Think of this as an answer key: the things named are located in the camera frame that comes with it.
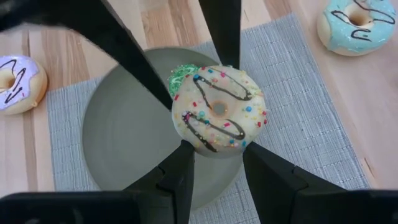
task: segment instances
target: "donut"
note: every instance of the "donut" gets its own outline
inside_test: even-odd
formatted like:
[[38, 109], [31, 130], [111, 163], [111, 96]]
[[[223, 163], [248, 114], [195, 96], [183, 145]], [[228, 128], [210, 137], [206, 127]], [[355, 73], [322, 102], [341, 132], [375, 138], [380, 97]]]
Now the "donut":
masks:
[[388, 0], [331, 0], [317, 21], [322, 44], [337, 54], [360, 56], [393, 35], [396, 11]]
[[18, 114], [38, 105], [47, 89], [47, 75], [23, 55], [0, 57], [0, 113]]
[[173, 123], [197, 153], [240, 155], [267, 123], [264, 94], [246, 72], [217, 65], [174, 74], [183, 79], [174, 95]]

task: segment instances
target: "donut hole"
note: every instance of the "donut hole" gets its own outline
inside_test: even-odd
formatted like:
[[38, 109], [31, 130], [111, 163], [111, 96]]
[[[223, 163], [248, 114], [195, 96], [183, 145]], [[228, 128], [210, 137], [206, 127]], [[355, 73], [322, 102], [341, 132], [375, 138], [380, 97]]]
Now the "donut hole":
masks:
[[370, 12], [365, 10], [368, 9], [369, 6], [365, 2], [359, 2], [359, 4], [362, 7], [356, 3], [352, 3], [346, 7], [346, 21], [356, 27], [368, 29], [373, 26], [373, 18], [370, 16]]
[[15, 77], [11, 70], [0, 71], [0, 93], [10, 89], [15, 84]]
[[224, 101], [216, 100], [212, 102], [210, 106], [212, 108], [211, 110], [212, 115], [217, 118], [225, 117], [228, 112], [228, 105]]
[[362, 13], [355, 12], [348, 16], [349, 22], [356, 26], [364, 26], [370, 23], [369, 19]]

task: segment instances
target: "green sprinkle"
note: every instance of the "green sprinkle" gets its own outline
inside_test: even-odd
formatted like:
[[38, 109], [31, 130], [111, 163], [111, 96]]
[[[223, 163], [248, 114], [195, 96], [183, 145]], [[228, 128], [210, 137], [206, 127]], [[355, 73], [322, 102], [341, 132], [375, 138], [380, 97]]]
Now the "green sprinkle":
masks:
[[199, 67], [196, 65], [188, 64], [188, 65], [180, 65], [175, 70], [172, 71], [172, 76], [169, 77], [169, 93], [172, 96], [180, 89], [180, 86], [183, 82], [183, 79], [186, 75], [193, 75], [199, 70]]

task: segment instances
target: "lavender icing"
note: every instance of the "lavender icing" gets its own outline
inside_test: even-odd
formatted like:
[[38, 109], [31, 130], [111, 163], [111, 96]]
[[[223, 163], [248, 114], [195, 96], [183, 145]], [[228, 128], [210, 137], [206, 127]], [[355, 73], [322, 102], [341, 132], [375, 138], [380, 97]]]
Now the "lavender icing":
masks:
[[39, 68], [29, 57], [7, 55], [0, 57], [0, 70], [8, 69], [15, 77], [13, 86], [0, 93], [0, 110], [4, 110], [30, 95], [30, 79], [38, 74]]

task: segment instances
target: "chocolate drizzle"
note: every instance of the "chocolate drizzle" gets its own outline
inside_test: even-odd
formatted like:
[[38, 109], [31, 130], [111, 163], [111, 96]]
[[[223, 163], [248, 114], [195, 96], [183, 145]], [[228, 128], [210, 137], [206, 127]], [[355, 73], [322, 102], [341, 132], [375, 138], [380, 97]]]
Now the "chocolate drizzle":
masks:
[[218, 90], [218, 91], [222, 91], [222, 92], [224, 92], [224, 93], [227, 93], [228, 95], [232, 96], [233, 98], [235, 98], [235, 99], [237, 99], [237, 100], [241, 100], [241, 101], [249, 101], [249, 100], [251, 100], [251, 93], [249, 92], [248, 89], [246, 89], [244, 86], [242, 86], [242, 84], [238, 83], [235, 79], [231, 78], [229, 75], [225, 74], [225, 76], [228, 77], [228, 78], [230, 78], [232, 81], [234, 81], [236, 84], [238, 84], [240, 87], [243, 88], [243, 90], [245, 91], [245, 96], [244, 96], [243, 98], [240, 97], [240, 96], [234, 95], [233, 93], [231, 93], [230, 91], [228, 91], [228, 90], [226, 90], [226, 89], [224, 89], [224, 88], [218, 87], [218, 86], [216, 86], [216, 85], [212, 85], [211, 82], [209, 82], [209, 80], [207, 80], [206, 78], [201, 77], [200, 75], [197, 75], [197, 74], [196, 74], [196, 75], [193, 77], [193, 82], [194, 82], [194, 84], [198, 87], [198, 89], [199, 89], [199, 91], [200, 91], [200, 93], [201, 93], [201, 95], [202, 95], [204, 101], [206, 102], [207, 107], [210, 108], [211, 110], [212, 110], [212, 108], [211, 108], [209, 102], [208, 102], [207, 99], [206, 99], [206, 93], [203, 91], [203, 88], [199, 85], [198, 81], [201, 81], [201, 82], [206, 83], [207, 85], [211, 86], [211, 87], [214, 88], [215, 90]]
[[16, 93], [14, 93], [14, 94], [10, 93], [10, 94], [7, 96], [7, 98], [6, 98], [6, 100], [4, 101], [4, 103], [10, 102], [20, 91], [22, 91], [22, 87], [19, 87], [18, 91], [17, 91]]
[[[202, 118], [198, 118], [196, 117], [192, 112], [190, 111], [186, 111], [185, 115], [182, 115], [182, 120], [184, 121], [184, 123], [187, 125], [187, 128], [211, 151], [213, 152], [217, 152], [217, 149], [215, 149], [206, 139], [203, 138], [202, 135], [200, 135], [195, 128], [192, 127], [192, 125], [189, 123], [189, 119], [195, 119], [203, 124], [206, 124], [205, 120]], [[228, 136], [230, 136], [231, 138], [237, 139], [237, 140], [242, 140], [244, 139], [244, 137], [246, 136], [244, 130], [242, 127], [240, 127], [240, 125], [238, 125], [236, 122], [231, 121], [230, 119], [227, 119], [227, 121], [231, 122], [233, 126], [235, 126], [235, 128], [239, 131], [239, 134], [234, 134], [231, 133], [229, 131], [226, 131], [222, 128], [219, 128], [217, 126], [214, 126], [211, 123], [208, 123], [206, 125], [210, 126], [211, 128], [216, 129], [217, 131], [226, 134]]]
[[[17, 64], [17, 59], [12, 59], [12, 60], [10, 60], [10, 61], [8, 61], [8, 62], [2, 64], [2, 65], [0, 66], [0, 68], [3, 68], [4, 66], [6, 66], [6, 65], [9, 64], [9, 63], [13, 63], [12, 68], [11, 68], [11, 73], [12, 73], [12, 75], [14, 75], [14, 69], [15, 69], [15, 66], [16, 66], [16, 64]], [[7, 96], [6, 100], [4, 101], [5, 104], [9, 103], [20, 91], [22, 91], [22, 87], [19, 87], [18, 90], [17, 90], [17, 87], [19, 86], [19, 84], [20, 84], [22, 78], [24, 77], [25, 72], [26, 72], [26, 68], [23, 68], [23, 69], [21, 69], [21, 70], [18, 72], [18, 74], [16, 75], [16, 78], [18, 78], [18, 76], [21, 76], [21, 77], [18, 79], [17, 84], [16, 84], [15, 87], [12, 89], [12, 93], [10, 93], [10, 94]]]
[[[193, 82], [194, 82], [194, 84], [198, 87], [198, 89], [199, 89], [199, 91], [200, 91], [200, 93], [201, 93], [201, 95], [202, 95], [202, 97], [203, 97], [204, 101], [206, 102], [206, 105], [207, 105], [207, 107], [208, 107], [209, 109], [212, 110], [212, 108], [211, 108], [209, 102], [208, 102], [207, 99], [206, 99], [206, 93], [203, 91], [203, 88], [202, 88], [202, 87], [199, 85], [199, 83], [198, 83], [199, 81], [201, 81], [201, 82], [203, 82], [203, 83], [206, 83], [207, 85], [211, 86], [211, 87], [212, 87], [213, 89], [215, 89], [215, 90], [218, 90], [218, 91], [222, 91], [222, 92], [224, 92], [224, 93], [227, 93], [228, 95], [232, 96], [233, 98], [235, 98], [235, 99], [237, 99], [237, 100], [240, 100], [240, 101], [249, 101], [249, 100], [251, 100], [252, 94], [251, 94], [250, 91], [249, 91], [247, 88], [245, 88], [242, 84], [238, 83], [235, 79], [231, 78], [229, 75], [223, 73], [222, 71], [219, 71], [219, 70], [214, 69], [214, 68], [211, 68], [211, 69], [214, 70], [214, 71], [217, 71], [217, 72], [222, 73], [222, 74], [225, 75], [226, 77], [230, 78], [233, 82], [235, 82], [236, 84], [238, 84], [240, 87], [242, 87], [243, 90], [245, 91], [245, 96], [244, 96], [244, 97], [241, 97], [241, 96], [234, 95], [233, 93], [231, 93], [230, 91], [228, 91], [228, 90], [226, 90], [226, 89], [224, 89], [224, 88], [218, 87], [218, 86], [216, 86], [216, 85], [212, 85], [211, 82], [209, 82], [206, 78], [203, 78], [202, 76], [196, 74], [196, 75], [193, 77]], [[209, 149], [209, 150], [211, 150], [211, 151], [213, 151], [213, 152], [217, 152], [217, 149], [215, 149], [207, 140], [205, 140], [205, 139], [203, 138], [203, 136], [201, 136], [201, 135], [195, 130], [195, 128], [192, 127], [192, 125], [191, 125], [191, 124], [189, 123], [189, 121], [188, 121], [190, 118], [195, 119], [195, 120], [197, 120], [198, 122], [201, 122], [201, 123], [203, 123], [203, 124], [206, 124], [206, 121], [205, 121], [204, 119], [202, 119], [202, 118], [196, 117], [196, 116], [195, 116], [193, 113], [191, 113], [190, 111], [187, 111], [186, 115], [183, 115], [183, 116], [182, 116], [182, 119], [183, 119], [184, 123], [187, 125], [187, 128], [188, 128], [188, 129], [189, 129], [189, 130], [190, 130], [190, 131], [191, 131], [191, 132], [192, 132], [192, 133], [193, 133], [193, 134], [194, 134], [194, 135], [195, 135], [195, 136], [196, 136], [208, 149]], [[245, 136], [246, 136], [246, 133], [244, 132], [243, 128], [240, 127], [240, 125], [238, 125], [236, 122], [234, 122], [234, 121], [232, 121], [232, 120], [230, 120], [230, 119], [227, 119], [227, 121], [229, 121], [233, 126], [235, 126], [235, 128], [239, 131], [239, 134], [233, 134], [233, 133], [231, 133], [231, 132], [229, 132], [229, 131], [226, 131], [225, 129], [222, 129], [222, 128], [219, 128], [219, 127], [217, 127], [217, 126], [214, 126], [214, 125], [211, 124], [211, 123], [207, 123], [206, 125], [208, 125], [209, 127], [213, 128], [213, 129], [215, 129], [215, 130], [217, 130], [217, 131], [219, 131], [219, 132], [221, 132], [221, 133], [223, 133], [223, 134], [226, 134], [227, 136], [229, 136], [229, 137], [231, 137], [231, 138], [233, 138], [233, 139], [237, 139], [237, 140], [242, 140], [242, 139], [244, 139]]]
[[[373, 19], [373, 22], [374, 22], [374, 21], [380, 21], [380, 22], [386, 22], [386, 23], [391, 24], [391, 25], [394, 25], [394, 24], [396, 23], [396, 20], [395, 20], [392, 16], [388, 15], [387, 13], [381, 12], [381, 11], [379, 11], [379, 10], [377, 10], [377, 9], [368, 9], [368, 8], [365, 8], [364, 6], [362, 6], [362, 5], [358, 2], [358, 0], [353, 0], [353, 1], [354, 1], [355, 4], [357, 4], [361, 9], [363, 9], [363, 10], [365, 10], [365, 11], [369, 11], [369, 12], [378, 12], [378, 13], [383, 14], [383, 15], [385, 15], [385, 16], [387, 16], [388, 18], [391, 19], [390, 21], [387, 21], [387, 20], [384, 20], [384, 19]], [[352, 23], [349, 23], [349, 22], [345, 21], [345, 20], [344, 20], [342, 17], [340, 17], [340, 16], [343, 16], [343, 17], [347, 18], [348, 20], [349, 20], [349, 17], [348, 17], [344, 12], [342, 12], [342, 11], [334, 10], [334, 11], [331, 11], [330, 13], [331, 13], [332, 15], [334, 15], [335, 17], [337, 17], [338, 19], [340, 19], [341, 21], [343, 21], [344, 23], [346, 23], [346, 24], [348, 24], [348, 25], [351, 25], [351, 26], [354, 26], [355, 28], [357, 28], [356, 30], [352, 31], [352, 33], [351, 33], [351, 37], [352, 37], [352, 38], [358, 39], [358, 40], [365, 40], [365, 41], [372, 42], [371, 39], [366, 38], [367, 35], [363, 35], [363, 37], [359, 37], [359, 36], [355, 35], [355, 34], [358, 33], [358, 32], [370, 33], [370, 32], [372, 32], [371, 30], [365, 29], [365, 28], [360, 28], [360, 27], [358, 27], [358, 26], [356, 26], [356, 25], [354, 25], [354, 24], [352, 24]]]

